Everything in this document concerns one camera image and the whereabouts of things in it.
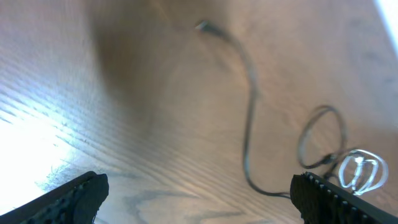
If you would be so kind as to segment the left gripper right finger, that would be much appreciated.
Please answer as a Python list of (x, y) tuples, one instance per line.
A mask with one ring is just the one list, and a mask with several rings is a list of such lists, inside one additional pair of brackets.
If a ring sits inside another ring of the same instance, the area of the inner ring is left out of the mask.
[(397, 217), (311, 172), (292, 177), (290, 199), (305, 223), (397, 224)]

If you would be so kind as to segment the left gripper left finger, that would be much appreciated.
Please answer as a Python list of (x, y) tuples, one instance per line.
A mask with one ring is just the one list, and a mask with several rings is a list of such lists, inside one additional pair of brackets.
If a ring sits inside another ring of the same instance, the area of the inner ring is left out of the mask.
[(89, 171), (1, 215), (1, 223), (92, 224), (108, 195), (108, 176)]

